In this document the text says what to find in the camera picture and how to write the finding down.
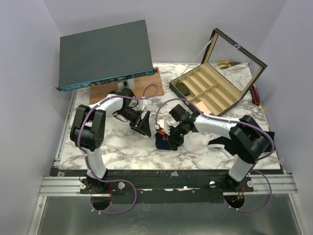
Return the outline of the navy orange underwear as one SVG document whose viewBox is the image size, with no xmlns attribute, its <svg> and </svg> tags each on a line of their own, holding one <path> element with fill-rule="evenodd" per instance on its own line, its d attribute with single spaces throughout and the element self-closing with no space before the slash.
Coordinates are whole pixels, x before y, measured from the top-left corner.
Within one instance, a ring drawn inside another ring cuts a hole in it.
<svg viewBox="0 0 313 235">
<path fill-rule="evenodd" d="M 164 131 L 157 131 L 155 133 L 155 145 L 156 145 L 156 149 L 159 150 L 170 150 L 170 145 L 169 142 L 167 141 L 167 139 L 164 137 L 165 132 Z"/>
</svg>

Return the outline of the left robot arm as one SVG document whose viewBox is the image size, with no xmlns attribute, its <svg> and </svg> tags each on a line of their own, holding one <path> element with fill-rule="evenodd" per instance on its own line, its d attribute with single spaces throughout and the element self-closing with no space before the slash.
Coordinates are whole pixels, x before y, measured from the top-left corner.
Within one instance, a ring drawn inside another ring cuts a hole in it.
<svg viewBox="0 0 313 235">
<path fill-rule="evenodd" d="M 121 92 L 110 92 L 103 100 L 77 107 L 70 131 L 70 139 L 85 155 L 87 183 L 97 193 L 104 193 L 109 182 L 104 177 L 107 168 L 102 159 L 101 145 L 105 137 L 106 118 L 121 116 L 132 130 L 151 136 L 150 111 L 145 111 L 145 101 L 137 99 L 133 91 L 123 88 Z"/>
</svg>

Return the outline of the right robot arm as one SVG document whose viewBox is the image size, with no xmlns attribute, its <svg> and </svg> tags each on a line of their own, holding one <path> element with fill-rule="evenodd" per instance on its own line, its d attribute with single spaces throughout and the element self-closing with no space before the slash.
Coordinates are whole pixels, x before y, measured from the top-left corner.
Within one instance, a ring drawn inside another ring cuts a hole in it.
<svg viewBox="0 0 313 235">
<path fill-rule="evenodd" d="M 275 150 L 274 133 L 264 131 L 251 116 L 227 119 L 200 111 L 189 113 L 181 105 L 176 105 L 169 114 L 179 123 L 170 127 L 170 144 L 182 145 L 184 136 L 190 132 L 211 133 L 219 137 L 208 143 L 209 148 L 221 148 L 227 155 L 237 157 L 225 179 L 225 187 L 231 192 L 243 186 L 242 179 L 263 153 L 270 155 Z"/>
</svg>

